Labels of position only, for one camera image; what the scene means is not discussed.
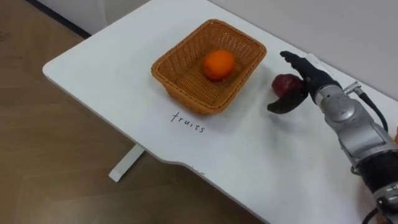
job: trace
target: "floor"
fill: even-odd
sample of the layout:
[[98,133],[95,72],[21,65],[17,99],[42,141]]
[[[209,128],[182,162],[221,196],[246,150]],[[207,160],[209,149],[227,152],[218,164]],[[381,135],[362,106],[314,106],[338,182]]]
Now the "floor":
[[261,223],[186,168],[145,154],[41,72],[82,38],[23,0],[0,1],[0,223]]

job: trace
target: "black baseboard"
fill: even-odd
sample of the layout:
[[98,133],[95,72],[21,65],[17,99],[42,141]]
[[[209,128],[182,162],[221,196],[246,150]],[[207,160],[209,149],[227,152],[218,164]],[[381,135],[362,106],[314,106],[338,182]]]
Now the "black baseboard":
[[51,10],[49,7],[43,5],[42,3],[38,2],[37,0],[25,0],[29,2],[31,5],[36,7],[38,10],[44,12],[46,15],[50,16],[51,18],[55,19],[68,29],[75,32],[77,35],[81,36],[84,39],[91,37],[91,34],[84,31],[82,28],[76,26],[74,23],[70,22],[66,18],[62,17],[60,14],[56,13],[55,11]]

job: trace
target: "robotic arm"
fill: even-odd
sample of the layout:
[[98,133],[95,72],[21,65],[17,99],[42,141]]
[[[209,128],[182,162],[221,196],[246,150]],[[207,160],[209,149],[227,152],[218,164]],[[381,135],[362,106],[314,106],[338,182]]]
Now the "robotic arm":
[[[398,223],[398,148],[387,133],[382,114],[358,83],[343,90],[327,72],[317,69],[315,56],[302,58],[287,51],[280,55],[299,72],[303,87],[270,104],[268,110],[287,113],[309,94],[325,114],[326,123],[337,134],[341,149],[355,173],[362,177],[372,192],[379,212],[389,222]],[[384,129],[374,122],[358,100],[348,96],[352,92],[375,110],[383,121]]]

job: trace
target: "basket rim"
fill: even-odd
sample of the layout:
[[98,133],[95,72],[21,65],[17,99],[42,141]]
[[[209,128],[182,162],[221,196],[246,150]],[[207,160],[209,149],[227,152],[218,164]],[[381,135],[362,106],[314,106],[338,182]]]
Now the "basket rim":
[[[257,65],[264,59],[264,57],[266,56],[267,53],[267,48],[264,44],[260,43],[258,40],[252,38],[251,36],[245,34],[244,32],[238,30],[237,28],[229,25],[228,23],[221,21],[219,19],[208,19],[207,21],[205,21],[201,26],[197,27],[192,33],[190,33],[188,36],[186,36],[183,40],[181,40],[177,45],[175,45],[174,47],[172,47],[170,50],[168,50],[166,53],[164,53],[160,58],[158,58],[155,63],[152,65],[151,67],[151,72],[152,75],[161,82],[161,84],[165,86],[165,83],[167,85],[169,85],[170,87],[174,88],[175,90],[178,90],[178,92],[180,92],[181,95],[184,95],[186,97],[188,97],[190,100],[198,103],[201,106],[204,106],[205,108],[208,108],[210,110],[217,110],[220,109],[222,107],[225,106],[225,104],[229,103],[229,100],[231,97],[234,97],[234,94],[232,94],[233,91],[231,91],[231,94],[229,94],[220,104],[218,105],[209,105],[208,103],[205,103],[202,100],[199,100],[195,97],[192,97],[191,95],[189,95],[185,90],[181,89],[180,87],[178,87],[177,85],[175,85],[174,83],[170,82],[169,79],[167,77],[165,77],[163,74],[161,74],[159,72],[159,68],[162,65],[162,63],[167,59],[167,57],[173,53],[175,53],[176,51],[180,50],[184,44],[186,42],[188,42],[192,37],[198,35],[203,29],[207,28],[208,26],[212,25],[213,23],[219,23],[222,26],[225,26],[235,32],[237,32],[240,35],[245,36],[245,38],[250,39],[251,41],[253,41],[257,46],[259,46],[259,55],[258,55],[258,63]],[[243,80],[247,80],[250,76],[251,73],[245,74]],[[239,88],[239,85],[234,86],[234,90]]]

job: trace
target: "wicker basket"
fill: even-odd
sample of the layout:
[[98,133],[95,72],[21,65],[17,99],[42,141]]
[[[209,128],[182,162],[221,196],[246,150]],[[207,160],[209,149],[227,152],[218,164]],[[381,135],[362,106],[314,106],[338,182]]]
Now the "wicker basket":
[[[235,59],[235,69],[223,81],[212,82],[203,72],[207,53],[225,49]],[[267,53],[258,41],[225,22],[211,19],[194,30],[152,66],[153,76],[171,97],[199,114],[227,108]]]

